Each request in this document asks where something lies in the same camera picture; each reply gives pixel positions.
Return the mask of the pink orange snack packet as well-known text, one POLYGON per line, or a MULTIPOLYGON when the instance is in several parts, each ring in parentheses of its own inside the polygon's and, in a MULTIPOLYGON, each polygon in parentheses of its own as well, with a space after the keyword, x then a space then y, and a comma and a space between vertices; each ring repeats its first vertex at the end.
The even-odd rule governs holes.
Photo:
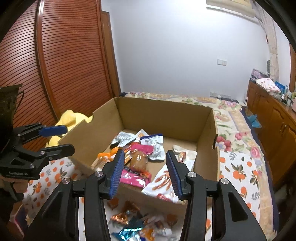
POLYGON ((120 183, 140 189, 151 182, 152 175, 147 167, 153 147, 132 142, 125 149, 125 166, 121 173, 120 183))

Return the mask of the white red snack pouch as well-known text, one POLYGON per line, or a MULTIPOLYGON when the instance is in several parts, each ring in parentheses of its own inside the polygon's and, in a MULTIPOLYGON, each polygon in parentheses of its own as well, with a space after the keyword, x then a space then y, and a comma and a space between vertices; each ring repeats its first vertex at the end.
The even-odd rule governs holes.
POLYGON ((153 147, 153 152, 149 155, 151 162, 163 162, 165 160, 164 136, 162 134, 143 136, 140 138, 140 143, 153 147))

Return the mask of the blue foil snack packet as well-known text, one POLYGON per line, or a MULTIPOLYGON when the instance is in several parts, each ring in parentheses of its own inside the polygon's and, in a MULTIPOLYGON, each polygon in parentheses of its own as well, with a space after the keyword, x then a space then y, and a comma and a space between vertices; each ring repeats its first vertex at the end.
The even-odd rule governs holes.
POLYGON ((143 221, 133 217, 128 225, 124 226, 119 232, 113 232, 111 235, 121 241, 142 240, 139 233, 143 229, 143 221))

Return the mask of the yellow plush toy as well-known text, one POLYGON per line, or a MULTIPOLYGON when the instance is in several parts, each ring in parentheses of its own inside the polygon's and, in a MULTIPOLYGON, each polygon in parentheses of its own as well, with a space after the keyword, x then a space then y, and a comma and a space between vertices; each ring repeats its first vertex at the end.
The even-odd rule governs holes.
MULTIPOLYGON (((86 121, 86 123, 91 122, 93 119, 93 116, 87 117, 86 115, 82 113, 75 113, 72 110, 65 111, 60 120, 56 123, 57 126, 65 125, 67 127, 67 131, 69 132, 72 130, 75 126, 77 126, 80 122, 86 121)), ((64 136, 64 134, 60 134, 57 136, 52 136, 48 142, 46 143, 45 147, 53 147, 59 145, 59 140, 64 136)))

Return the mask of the brown foil snack packet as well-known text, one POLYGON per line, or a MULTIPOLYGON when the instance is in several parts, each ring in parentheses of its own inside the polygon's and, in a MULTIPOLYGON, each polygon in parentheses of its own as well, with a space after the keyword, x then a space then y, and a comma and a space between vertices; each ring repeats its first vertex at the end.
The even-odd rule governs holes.
POLYGON ((132 214, 138 214, 140 211, 140 208, 131 201, 126 201, 121 212, 118 214, 114 214, 110 220, 120 223, 121 225, 128 225, 129 220, 128 217, 132 214))

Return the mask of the orange print white blanket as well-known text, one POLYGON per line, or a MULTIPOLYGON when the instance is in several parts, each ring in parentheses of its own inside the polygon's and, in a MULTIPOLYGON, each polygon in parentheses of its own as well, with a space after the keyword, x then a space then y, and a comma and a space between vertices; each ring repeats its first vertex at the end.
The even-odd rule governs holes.
MULTIPOLYGON (((104 201, 108 195, 107 163, 86 179, 63 179, 46 200, 25 240, 79 240, 78 201, 84 198, 86 240, 110 240, 104 201)), ((181 240, 204 240, 207 198, 213 199, 212 240, 265 240, 259 223, 241 195, 226 178, 206 180, 183 164, 188 201, 181 240)))

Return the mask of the brown louvered wardrobe door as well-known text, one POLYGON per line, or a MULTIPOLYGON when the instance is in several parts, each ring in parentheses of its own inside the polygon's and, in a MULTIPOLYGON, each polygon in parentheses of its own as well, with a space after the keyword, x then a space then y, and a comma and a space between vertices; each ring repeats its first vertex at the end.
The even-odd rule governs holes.
POLYGON ((1 41, 1 86, 24 92, 14 126, 52 126, 67 110, 91 115, 119 96, 110 18, 101 1, 15 1, 1 41))

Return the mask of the wooden sideboard cabinet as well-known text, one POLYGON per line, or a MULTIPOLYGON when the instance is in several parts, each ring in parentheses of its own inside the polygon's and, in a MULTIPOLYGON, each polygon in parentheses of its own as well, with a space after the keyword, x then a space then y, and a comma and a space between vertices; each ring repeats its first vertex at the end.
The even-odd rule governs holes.
POLYGON ((261 124, 258 138, 270 165, 273 186, 278 190, 295 167, 295 112, 252 80, 246 97, 249 110, 261 124))

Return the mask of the folded floral cloth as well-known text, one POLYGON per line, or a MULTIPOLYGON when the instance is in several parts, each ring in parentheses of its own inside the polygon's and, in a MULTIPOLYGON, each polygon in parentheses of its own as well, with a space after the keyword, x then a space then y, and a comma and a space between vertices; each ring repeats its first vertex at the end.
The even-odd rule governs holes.
POLYGON ((255 80, 256 84, 264 88, 267 92, 281 93, 281 90, 270 78, 260 78, 255 80))

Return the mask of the beige curtain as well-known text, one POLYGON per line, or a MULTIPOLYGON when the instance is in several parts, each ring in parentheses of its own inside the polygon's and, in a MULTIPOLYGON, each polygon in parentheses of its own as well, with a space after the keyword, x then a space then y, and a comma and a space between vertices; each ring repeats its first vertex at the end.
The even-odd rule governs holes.
POLYGON ((269 48, 270 54, 270 78, 276 82, 279 81, 279 65, 278 65, 278 43, 273 18, 261 7, 256 1, 253 1, 256 17, 262 26, 269 48))

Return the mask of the white wall switch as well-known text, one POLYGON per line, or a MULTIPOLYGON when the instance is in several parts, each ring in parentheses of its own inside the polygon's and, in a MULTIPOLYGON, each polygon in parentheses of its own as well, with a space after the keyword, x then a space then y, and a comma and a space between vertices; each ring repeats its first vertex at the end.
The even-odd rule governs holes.
POLYGON ((227 66, 227 61, 222 59, 217 59, 217 64, 221 66, 227 66))

